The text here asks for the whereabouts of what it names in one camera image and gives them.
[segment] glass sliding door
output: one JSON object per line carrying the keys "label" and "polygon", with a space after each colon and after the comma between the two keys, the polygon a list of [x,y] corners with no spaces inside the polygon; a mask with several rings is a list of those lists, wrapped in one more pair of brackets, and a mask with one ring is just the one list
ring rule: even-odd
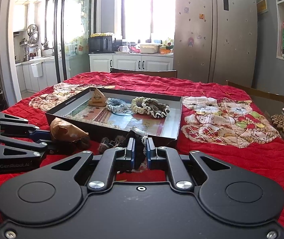
{"label": "glass sliding door", "polygon": [[54,0],[54,54],[57,77],[89,71],[88,38],[96,31],[97,0]]}
{"label": "glass sliding door", "polygon": [[63,69],[62,55],[61,55],[61,24],[63,17],[61,16],[62,0],[54,0],[54,25],[53,25],[53,48],[55,69],[57,73],[58,83],[66,80],[66,71]]}
{"label": "glass sliding door", "polygon": [[96,0],[62,0],[62,63],[66,78],[89,71],[88,38],[96,31]]}

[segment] white trash bin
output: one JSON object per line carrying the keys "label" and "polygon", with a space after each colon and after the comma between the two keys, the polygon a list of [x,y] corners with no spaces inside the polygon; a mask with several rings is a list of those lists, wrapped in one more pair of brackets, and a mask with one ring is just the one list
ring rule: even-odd
{"label": "white trash bin", "polygon": [[42,76],[42,62],[37,62],[31,64],[32,72],[34,77],[41,77]]}

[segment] brown paper bag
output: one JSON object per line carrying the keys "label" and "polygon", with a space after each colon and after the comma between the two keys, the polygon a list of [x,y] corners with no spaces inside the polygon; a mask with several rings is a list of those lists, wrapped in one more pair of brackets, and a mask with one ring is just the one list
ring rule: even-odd
{"label": "brown paper bag", "polygon": [[97,107],[105,107],[106,106],[106,98],[103,93],[99,91],[99,89],[95,89],[92,98],[88,102],[89,106],[97,106]]}
{"label": "brown paper bag", "polygon": [[59,118],[51,122],[50,133],[52,141],[75,142],[89,137],[89,134],[82,129]]}

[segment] mug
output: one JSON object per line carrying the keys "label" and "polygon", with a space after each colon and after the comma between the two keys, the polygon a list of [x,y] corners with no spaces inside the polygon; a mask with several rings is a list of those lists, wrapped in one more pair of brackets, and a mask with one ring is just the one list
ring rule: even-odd
{"label": "mug", "polygon": [[130,49],[128,46],[120,46],[118,51],[119,52],[130,52]]}

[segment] metal screw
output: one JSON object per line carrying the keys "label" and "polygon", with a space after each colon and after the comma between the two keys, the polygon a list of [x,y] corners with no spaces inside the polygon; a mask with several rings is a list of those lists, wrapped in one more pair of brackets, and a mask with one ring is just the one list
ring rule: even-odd
{"label": "metal screw", "polygon": [[102,181],[93,181],[89,183],[89,186],[92,189],[101,189],[105,186],[105,183]]}
{"label": "metal screw", "polygon": [[277,232],[276,231],[270,231],[268,234],[267,234],[267,239],[275,239],[277,237]]}
{"label": "metal screw", "polygon": [[15,239],[17,237],[17,235],[15,234],[15,232],[13,231],[7,231],[5,233],[6,238],[8,239]]}
{"label": "metal screw", "polygon": [[137,190],[138,191],[146,191],[146,187],[139,186],[139,187],[137,187]]}
{"label": "metal screw", "polygon": [[193,186],[193,184],[189,181],[180,181],[176,183],[176,186],[182,190],[187,190]]}

